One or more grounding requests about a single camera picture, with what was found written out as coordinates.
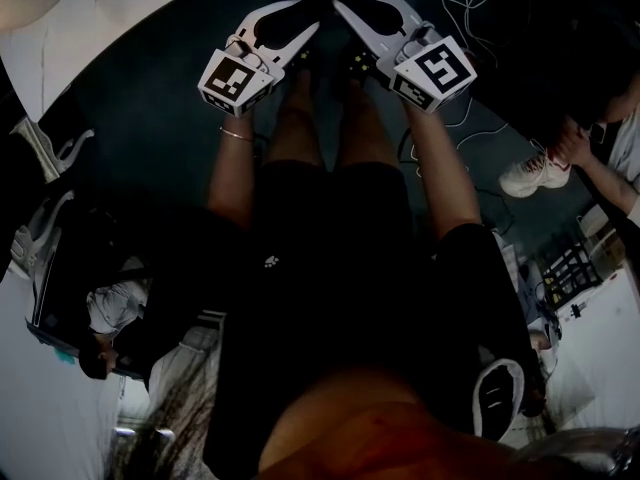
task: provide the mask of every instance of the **dark floor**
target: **dark floor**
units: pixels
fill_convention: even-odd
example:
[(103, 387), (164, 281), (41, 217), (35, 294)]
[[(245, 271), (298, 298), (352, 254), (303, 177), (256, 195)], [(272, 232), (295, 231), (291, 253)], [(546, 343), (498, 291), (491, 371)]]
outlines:
[[(155, 13), (120, 38), (96, 59), (72, 86), (97, 137), (85, 146), (76, 176), (85, 187), (144, 193), (167, 203), (202, 205), (218, 145), (218, 128), (223, 114), (205, 104), (196, 84), (211, 54), (224, 46), (226, 38), (250, 11), (274, 0), (177, 0)], [(455, 33), (451, 19), (439, 0), (407, 0), (444, 33)], [(491, 32), (506, 36), (522, 30), (527, 21), (523, 0), (492, 0), (474, 14), (480, 34), (493, 20)], [(462, 22), (462, 14), (456, 13)], [(329, 20), (317, 37), (327, 58), (327, 70), (317, 95), (317, 123), (325, 160), (331, 165), (337, 151), (340, 105), (329, 96), (332, 58), (348, 38), (337, 18)], [(379, 103), (391, 139), (398, 144), (406, 129), (400, 104), (377, 84), (368, 84)], [(283, 89), (258, 105), (256, 131), (269, 135)], [(458, 122), (466, 108), (468, 94), (460, 96), (442, 111), (446, 122)], [(451, 130), (455, 142), (481, 130), (495, 130), (502, 121), (477, 102), (464, 126)], [(404, 158), (409, 158), (410, 143)], [(479, 136), (461, 149), (478, 188), (499, 193), (499, 174), (513, 161), (523, 160), (535, 150), (510, 128), (497, 135)], [(426, 203), (412, 165), (403, 165), (410, 200), (417, 216)], [(577, 177), (567, 187), (553, 192), (541, 190), (526, 200), (481, 193), (483, 212), (500, 229), (515, 224), (508, 238), (530, 254), (550, 233), (575, 221), (590, 196)]]

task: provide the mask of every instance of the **bracelet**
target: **bracelet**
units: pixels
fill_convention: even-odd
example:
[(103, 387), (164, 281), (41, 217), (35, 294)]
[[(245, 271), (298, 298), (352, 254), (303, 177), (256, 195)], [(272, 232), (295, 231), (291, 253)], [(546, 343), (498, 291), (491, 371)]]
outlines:
[(246, 137), (243, 137), (242, 135), (238, 135), (237, 133), (233, 133), (233, 132), (230, 132), (229, 130), (225, 130), (222, 126), (220, 127), (220, 131), (222, 133), (226, 133), (227, 135), (230, 135), (231, 137), (235, 137), (236, 139), (245, 140), (247, 142), (253, 142), (252, 139), (247, 139)]

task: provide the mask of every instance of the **white sneaker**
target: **white sneaker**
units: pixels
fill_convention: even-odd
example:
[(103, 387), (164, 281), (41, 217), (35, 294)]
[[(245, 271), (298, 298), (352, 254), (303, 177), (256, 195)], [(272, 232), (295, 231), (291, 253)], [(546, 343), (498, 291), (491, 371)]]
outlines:
[(529, 197), (538, 187), (564, 187), (570, 173), (570, 165), (562, 166), (542, 154), (511, 165), (500, 176), (500, 186), (511, 197)]

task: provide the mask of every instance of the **desk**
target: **desk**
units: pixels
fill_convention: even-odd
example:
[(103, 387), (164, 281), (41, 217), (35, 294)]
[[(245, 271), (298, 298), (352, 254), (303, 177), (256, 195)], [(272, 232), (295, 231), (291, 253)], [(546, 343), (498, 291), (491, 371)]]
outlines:
[(0, 56), (32, 121), (111, 43), (173, 0), (60, 0), (26, 27), (0, 34)]

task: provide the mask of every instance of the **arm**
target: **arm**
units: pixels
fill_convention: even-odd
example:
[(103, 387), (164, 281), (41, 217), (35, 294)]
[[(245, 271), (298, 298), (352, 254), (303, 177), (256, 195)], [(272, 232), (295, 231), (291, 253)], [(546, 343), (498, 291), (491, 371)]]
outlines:
[(473, 183), (440, 117), (408, 103), (405, 110), (438, 239), (461, 224), (481, 224)]
[(577, 165), (589, 176), (603, 197), (629, 215), (638, 199), (635, 189), (591, 153), (589, 139), (573, 120), (567, 118), (557, 152), (567, 163)]
[(227, 116), (222, 127), (244, 139), (221, 133), (220, 149), (209, 184), (207, 208), (248, 229), (253, 203), (253, 112)]

